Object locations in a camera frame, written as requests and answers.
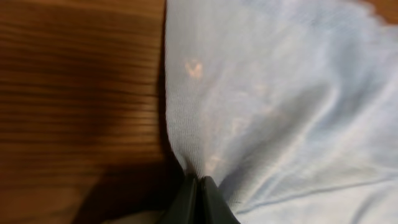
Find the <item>black plastic object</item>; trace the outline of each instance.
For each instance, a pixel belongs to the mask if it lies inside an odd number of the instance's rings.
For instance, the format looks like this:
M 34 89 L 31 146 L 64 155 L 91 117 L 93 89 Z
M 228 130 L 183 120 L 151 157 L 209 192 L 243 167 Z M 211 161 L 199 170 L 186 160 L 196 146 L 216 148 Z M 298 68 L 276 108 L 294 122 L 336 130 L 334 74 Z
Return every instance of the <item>black plastic object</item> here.
M 173 204 L 157 222 L 158 224 L 193 224 L 197 182 L 194 175 L 185 178 Z
M 207 224 L 239 224 L 211 177 L 200 182 Z
M 194 175 L 185 178 L 173 204 L 157 222 L 172 223 L 239 224 L 218 192 L 214 180 L 211 177 L 202 178 L 197 193 L 197 178 Z

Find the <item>light blue fabric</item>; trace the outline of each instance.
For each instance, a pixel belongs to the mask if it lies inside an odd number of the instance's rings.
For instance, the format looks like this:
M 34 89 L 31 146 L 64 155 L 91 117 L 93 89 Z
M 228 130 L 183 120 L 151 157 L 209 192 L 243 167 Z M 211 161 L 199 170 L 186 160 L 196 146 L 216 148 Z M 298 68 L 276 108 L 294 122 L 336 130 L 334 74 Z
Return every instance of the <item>light blue fabric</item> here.
M 242 223 L 398 223 L 398 32 L 359 1 L 168 0 L 167 127 Z

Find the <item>crumpled fabric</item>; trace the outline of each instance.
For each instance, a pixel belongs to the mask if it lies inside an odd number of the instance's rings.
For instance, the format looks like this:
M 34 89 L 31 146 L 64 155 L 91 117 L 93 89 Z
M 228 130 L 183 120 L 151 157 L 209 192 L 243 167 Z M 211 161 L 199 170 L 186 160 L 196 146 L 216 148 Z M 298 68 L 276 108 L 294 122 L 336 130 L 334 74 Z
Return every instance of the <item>crumpled fabric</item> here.
M 343 0 L 168 0 L 167 129 L 241 223 L 398 223 L 398 31 Z

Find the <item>wooden table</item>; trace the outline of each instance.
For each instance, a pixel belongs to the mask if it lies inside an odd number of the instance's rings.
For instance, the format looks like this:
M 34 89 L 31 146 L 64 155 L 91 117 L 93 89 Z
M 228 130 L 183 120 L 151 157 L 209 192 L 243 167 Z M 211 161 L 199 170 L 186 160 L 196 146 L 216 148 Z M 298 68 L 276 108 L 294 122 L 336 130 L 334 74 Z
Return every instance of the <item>wooden table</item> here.
M 374 0 L 389 22 L 398 3 Z M 0 223 L 167 206 L 164 0 L 0 1 Z

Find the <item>wood grain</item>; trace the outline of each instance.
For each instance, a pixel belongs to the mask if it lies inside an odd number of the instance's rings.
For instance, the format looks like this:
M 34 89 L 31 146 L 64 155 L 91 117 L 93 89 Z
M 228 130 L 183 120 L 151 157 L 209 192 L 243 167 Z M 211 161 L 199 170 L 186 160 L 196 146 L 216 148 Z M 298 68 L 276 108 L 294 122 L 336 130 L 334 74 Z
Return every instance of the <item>wood grain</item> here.
M 375 13 L 381 16 L 389 24 L 398 24 L 397 0 L 366 0 L 372 4 Z
M 170 202 L 163 0 L 0 2 L 0 223 Z

